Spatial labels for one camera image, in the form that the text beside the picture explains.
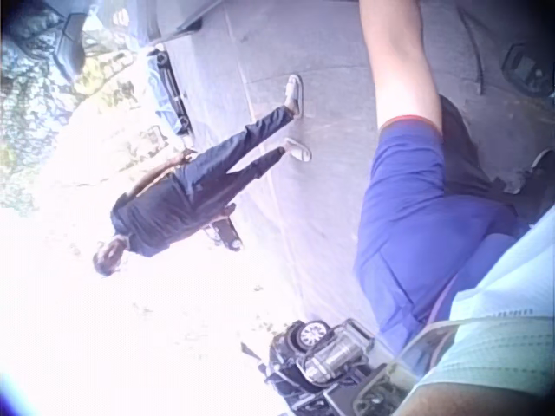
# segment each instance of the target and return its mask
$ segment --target leg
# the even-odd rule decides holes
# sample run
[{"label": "leg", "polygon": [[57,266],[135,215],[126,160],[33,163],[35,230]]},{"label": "leg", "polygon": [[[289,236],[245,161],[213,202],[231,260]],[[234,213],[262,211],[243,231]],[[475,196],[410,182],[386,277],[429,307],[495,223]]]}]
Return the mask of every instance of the leg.
[{"label": "leg", "polygon": [[538,221],[555,202],[555,153],[543,158],[545,167],[542,171],[549,171],[543,178],[527,178],[516,195],[503,192],[504,184],[501,181],[500,185],[492,183],[481,169],[476,146],[470,140],[459,110],[445,97],[441,97],[441,110],[445,137],[446,194],[492,199],[511,206],[519,218],[528,224]]},{"label": "leg", "polygon": [[476,146],[457,107],[441,97],[445,193],[490,198],[493,184],[480,167]]},{"label": "leg", "polygon": [[223,206],[229,204],[247,185],[254,179],[260,179],[267,173],[285,154],[285,149],[278,147],[250,163],[245,169],[227,173],[222,181],[225,187],[218,195],[218,200]]},{"label": "leg", "polygon": [[293,114],[287,107],[275,109],[256,123],[246,126],[243,132],[200,154],[186,167],[186,176],[195,183],[225,175],[248,152],[292,120]]}]

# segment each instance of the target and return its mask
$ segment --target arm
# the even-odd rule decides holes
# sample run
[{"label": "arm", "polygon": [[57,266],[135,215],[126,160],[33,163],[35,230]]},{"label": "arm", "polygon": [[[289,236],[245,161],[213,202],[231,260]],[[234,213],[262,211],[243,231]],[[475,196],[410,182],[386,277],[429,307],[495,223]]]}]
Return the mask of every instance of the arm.
[{"label": "arm", "polygon": [[186,161],[186,155],[184,153],[179,153],[177,156],[171,158],[170,160],[156,166],[154,169],[147,172],[139,181],[127,192],[129,198],[136,197],[139,195],[147,186],[153,183],[162,173],[166,170],[180,165]]},{"label": "arm", "polygon": [[422,40],[416,0],[361,0],[374,76],[378,127],[400,116],[429,120],[441,132],[441,103]]}]

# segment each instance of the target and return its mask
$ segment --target hand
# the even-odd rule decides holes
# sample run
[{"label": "hand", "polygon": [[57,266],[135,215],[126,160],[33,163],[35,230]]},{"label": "hand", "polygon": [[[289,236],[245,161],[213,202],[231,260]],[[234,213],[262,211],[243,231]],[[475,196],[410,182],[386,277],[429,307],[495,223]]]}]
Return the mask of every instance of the hand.
[{"label": "hand", "polygon": [[187,156],[188,156],[188,153],[180,152],[175,156],[173,156],[170,160],[168,160],[168,163],[170,166],[183,165],[186,162]]}]

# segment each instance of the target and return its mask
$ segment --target blue shorts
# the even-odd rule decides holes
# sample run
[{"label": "blue shorts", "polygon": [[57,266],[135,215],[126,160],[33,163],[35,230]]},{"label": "blue shorts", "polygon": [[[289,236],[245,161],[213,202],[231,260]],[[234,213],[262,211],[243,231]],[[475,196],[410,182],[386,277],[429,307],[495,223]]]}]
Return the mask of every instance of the blue shorts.
[{"label": "blue shorts", "polygon": [[[355,273],[394,353],[423,329],[441,292],[487,236],[522,233],[509,206],[448,192],[449,185],[443,139],[430,123],[398,120],[382,130],[362,205]],[[486,184],[478,188],[483,192]],[[499,256],[491,250],[480,258],[495,263]],[[470,280],[475,285],[482,277]]]}]

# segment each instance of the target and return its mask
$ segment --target light blue shirt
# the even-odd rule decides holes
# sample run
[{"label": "light blue shirt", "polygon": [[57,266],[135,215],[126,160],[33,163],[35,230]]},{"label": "light blue shirt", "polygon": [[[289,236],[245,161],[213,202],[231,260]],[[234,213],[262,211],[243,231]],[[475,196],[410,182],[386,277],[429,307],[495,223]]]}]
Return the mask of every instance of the light blue shirt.
[{"label": "light blue shirt", "polygon": [[555,382],[555,207],[475,289],[459,293],[451,319],[548,318],[463,327],[440,363],[416,386],[459,383],[544,396]]}]

